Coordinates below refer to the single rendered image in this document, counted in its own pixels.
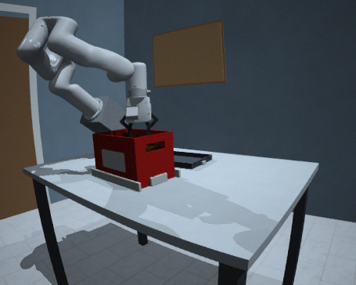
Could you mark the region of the red plastic crate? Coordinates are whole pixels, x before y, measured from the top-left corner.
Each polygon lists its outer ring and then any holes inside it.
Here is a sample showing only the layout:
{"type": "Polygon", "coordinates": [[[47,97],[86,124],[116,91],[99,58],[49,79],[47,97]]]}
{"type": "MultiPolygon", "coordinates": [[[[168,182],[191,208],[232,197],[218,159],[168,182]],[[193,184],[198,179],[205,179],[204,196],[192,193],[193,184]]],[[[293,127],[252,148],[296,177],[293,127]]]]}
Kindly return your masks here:
{"type": "Polygon", "coordinates": [[[173,132],[150,130],[146,135],[146,129],[132,130],[133,138],[122,137],[126,128],[98,133],[93,142],[96,169],[140,182],[142,188],[150,186],[149,178],[156,175],[174,178],[173,132]],[[146,152],[146,144],[157,142],[163,149],[146,152]]]}

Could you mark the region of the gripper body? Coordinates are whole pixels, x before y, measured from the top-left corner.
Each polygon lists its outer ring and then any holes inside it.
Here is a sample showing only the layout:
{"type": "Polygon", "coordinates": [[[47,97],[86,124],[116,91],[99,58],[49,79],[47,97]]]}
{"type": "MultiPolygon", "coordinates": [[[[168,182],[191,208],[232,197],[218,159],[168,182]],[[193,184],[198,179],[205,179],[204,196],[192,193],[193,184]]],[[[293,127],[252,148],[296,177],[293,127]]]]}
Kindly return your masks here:
{"type": "Polygon", "coordinates": [[[127,121],[127,123],[145,123],[152,120],[152,111],[150,99],[147,96],[130,96],[126,100],[126,110],[127,106],[138,106],[139,108],[139,118],[138,120],[127,121]],[[151,118],[151,120],[150,120],[151,118]]]}

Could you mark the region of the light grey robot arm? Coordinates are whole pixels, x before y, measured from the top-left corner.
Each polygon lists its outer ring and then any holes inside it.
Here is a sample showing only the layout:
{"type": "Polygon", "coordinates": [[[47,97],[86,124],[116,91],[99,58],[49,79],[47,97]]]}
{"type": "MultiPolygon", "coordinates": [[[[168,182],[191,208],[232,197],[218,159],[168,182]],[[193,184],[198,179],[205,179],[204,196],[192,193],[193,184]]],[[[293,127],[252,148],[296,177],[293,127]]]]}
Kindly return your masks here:
{"type": "Polygon", "coordinates": [[[115,52],[89,45],[74,37],[77,29],[77,23],[68,17],[37,18],[16,54],[43,79],[49,81],[51,93],[76,107],[87,120],[92,120],[100,114],[102,100],[94,100],[79,85],[70,84],[75,71],[74,63],[105,70],[106,76],[112,82],[128,81],[128,97],[151,94],[151,90],[147,90],[144,63],[131,63],[115,52]],[[47,49],[44,50],[46,42],[47,49]]]}

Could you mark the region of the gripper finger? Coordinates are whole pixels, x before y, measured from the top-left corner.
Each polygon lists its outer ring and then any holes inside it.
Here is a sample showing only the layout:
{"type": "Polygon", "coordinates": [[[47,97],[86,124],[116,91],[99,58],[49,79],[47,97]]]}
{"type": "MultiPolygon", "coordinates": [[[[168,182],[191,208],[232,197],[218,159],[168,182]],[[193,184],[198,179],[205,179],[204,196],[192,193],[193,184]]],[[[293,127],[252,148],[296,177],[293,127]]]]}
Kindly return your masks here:
{"type": "Polygon", "coordinates": [[[120,120],[120,123],[128,130],[129,137],[130,137],[130,138],[133,138],[133,130],[132,130],[132,128],[131,128],[133,123],[129,123],[129,125],[127,125],[127,124],[124,122],[124,120],[125,120],[125,115],[124,115],[123,118],[120,120]],[[131,133],[131,131],[132,131],[132,133],[131,133]]]}
{"type": "Polygon", "coordinates": [[[150,135],[151,127],[153,127],[155,125],[155,123],[158,122],[158,118],[156,116],[154,116],[153,114],[152,114],[152,118],[153,118],[154,121],[151,124],[149,124],[149,122],[145,122],[146,126],[147,126],[146,135],[150,135]]]}

